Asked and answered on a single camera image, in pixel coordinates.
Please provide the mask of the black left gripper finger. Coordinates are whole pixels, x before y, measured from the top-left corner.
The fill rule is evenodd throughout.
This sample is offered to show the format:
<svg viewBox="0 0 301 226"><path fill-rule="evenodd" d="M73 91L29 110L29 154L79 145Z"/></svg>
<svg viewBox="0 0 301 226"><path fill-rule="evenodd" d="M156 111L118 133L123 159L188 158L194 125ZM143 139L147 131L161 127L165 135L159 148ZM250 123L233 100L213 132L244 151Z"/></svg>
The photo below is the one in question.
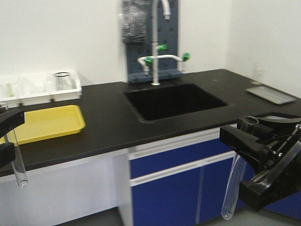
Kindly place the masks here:
<svg viewBox="0 0 301 226"><path fill-rule="evenodd" d="M13 129L25 123L24 111L10 109L0 114L0 136L3 137Z"/></svg>
<svg viewBox="0 0 301 226"><path fill-rule="evenodd" d="M15 146L13 143L3 143L0 145L0 167L4 167L16 159Z"/></svg>

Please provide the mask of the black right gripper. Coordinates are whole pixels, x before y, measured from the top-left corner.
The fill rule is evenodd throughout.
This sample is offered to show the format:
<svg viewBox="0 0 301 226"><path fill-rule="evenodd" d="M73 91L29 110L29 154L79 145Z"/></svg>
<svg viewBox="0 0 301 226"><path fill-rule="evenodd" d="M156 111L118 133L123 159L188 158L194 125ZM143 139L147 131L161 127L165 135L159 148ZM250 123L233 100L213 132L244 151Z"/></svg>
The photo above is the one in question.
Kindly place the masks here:
<svg viewBox="0 0 301 226"><path fill-rule="evenodd" d="M297 124L291 135L272 155L265 170L239 185L238 198L255 211L301 191L301 126ZM268 149L258 143L259 138L230 125L220 128L219 140L232 148L250 165L263 165Z"/></svg>

